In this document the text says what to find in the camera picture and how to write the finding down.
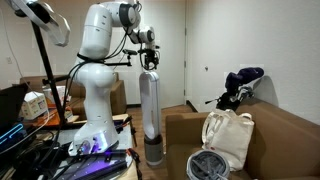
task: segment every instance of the baseboard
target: baseboard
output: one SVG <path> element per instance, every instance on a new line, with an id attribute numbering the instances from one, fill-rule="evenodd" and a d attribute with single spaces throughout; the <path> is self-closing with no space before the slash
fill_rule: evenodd
<path id="1" fill-rule="evenodd" d="M 186 101 L 186 104 L 191 107 L 193 112 L 198 112 L 197 109 L 192 105 L 192 103 L 189 100 Z"/>
<path id="2" fill-rule="evenodd" d="M 127 108 L 137 108 L 141 107 L 141 104 L 127 104 Z"/>

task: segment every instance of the tote bag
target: tote bag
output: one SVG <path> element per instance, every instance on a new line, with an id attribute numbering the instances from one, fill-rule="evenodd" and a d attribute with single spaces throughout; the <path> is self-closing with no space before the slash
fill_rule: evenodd
<path id="1" fill-rule="evenodd" d="M 224 156 L 231 171 L 241 170 L 254 127 L 251 118 L 248 113 L 238 116 L 233 110 L 213 110 L 202 128 L 202 148 Z"/>

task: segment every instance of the metal stand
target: metal stand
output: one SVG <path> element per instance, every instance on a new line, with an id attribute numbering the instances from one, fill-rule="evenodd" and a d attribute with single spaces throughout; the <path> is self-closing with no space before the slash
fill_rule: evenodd
<path id="1" fill-rule="evenodd" d="M 59 126 L 61 127 L 62 125 L 64 125 L 66 123 L 66 120 L 65 120 L 65 117 L 64 117 L 64 109 L 61 106 L 60 99 L 59 99 L 59 94 L 58 94 L 57 87 L 56 87 L 56 79 L 54 78 L 54 76 L 52 74 L 51 65 L 50 65 L 50 62 L 49 62 L 48 55 L 47 55 L 46 47 L 45 47 L 44 42 L 43 42 L 43 38 L 42 38 L 42 35 L 41 35 L 40 28 L 34 22 L 31 21 L 31 23 L 32 23 L 34 34 L 35 34 L 36 39 L 37 39 L 37 43 L 38 43 L 38 47 L 39 47 L 40 54 L 41 54 L 41 57 L 42 57 L 43 65 L 44 65 L 44 68 L 45 68 L 46 73 L 47 73 L 48 84 L 50 85 L 51 92 L 52 92 L 54 101 L 56 103 L 57 111 L 58 111 L 59 118 L 60 118 Z"/>

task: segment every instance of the white wall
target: white wall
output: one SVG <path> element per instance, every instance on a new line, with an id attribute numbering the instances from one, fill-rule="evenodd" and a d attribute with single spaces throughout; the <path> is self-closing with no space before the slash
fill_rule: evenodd
<path id="1" fill-rule="evenodd" d="M 211 110 L 229 72 L 260 66 L 258 98 L 320 124 L 319 19 L 318 0 L 189 0 L 186 98 Z"/>
<path id="2" fill-rule="evenodd" d="M 69 22 L 71 33 L 68 46 L 61 48 L 54 46 L 48 40 L 45 33 L 43 33 L 46 44 L 49 60 L 54 74 L 65 74 L 69 72 L 73 66 L 76 54 L 79 51 L 82 41 L 83 24 L 86 13 L 91 4 L 98 2 L 97 0 L 45 0 L 52 8 L 63 15 Z M 180 81 L 176 83 L 175 78 L 177 72 L 174 71 L 175 66 L 172 66 L 172 61 L 181 59 L 180 66 L 183 66 L 185 36 L 184 32 L 184 14 L 185 3 L 184 0 L 163 1 L 163 0 L 142 0 L 143 5 L 141 11 L 142 22 L 140 27 L 146 25 L 153 26 L 156 34 L 156 44 L 161 46 L 161 59 L 159 65 L 159 75 L 161 78 L 160 87 L 162 97 L 162 107 L 181 104 L 183 102 L 183 92 L 181 90 L 181 102 L 177 99 L 177 88 L 175 86 L 183 87 L 183 72 L 179 72 Z M 14 56 L 16 57 L 23 76 L 30 75 L 45 75 L 42 59 L 37 47 L 31 23 L 28 18 L 16 17 L 13 11 L 5 3 L 0 1 L 2 14 L 0 14 L 0 88 L 11 86 L 12 83 L 18 83 L 21 75 L 16 66 Z M 183 18 L 183 21 L 177 21 L 177 18 Z M 9 42 L 12 46 L 13 53 L 10 51 L 9 43 L 6 38 L 6 31 L 9 37 Z M 113 35 L 111 41 L 110 53 L 118 46 L 120 40 L 124 35 L 122 28 L 113 28 Z M 173 40 L 172 37 L 179 37 L 179 40 Z M 126 49 L 138 50 L 140 45 L 133 45 L 130 39 L 127 39 Z M 114 58 L 110 62 L 118 62 L 123 54 Z M 13 64 L 8 64 L 6 58 L 10 57 Z M 139 75 L 142 72 L 138 56 L 132 56 L 132 67 L 117 67 L 115 71 L 119 72 L 120 79 L 125 81 L 126 96 L 128 104 L 140 104 L 139 94 Z"/>

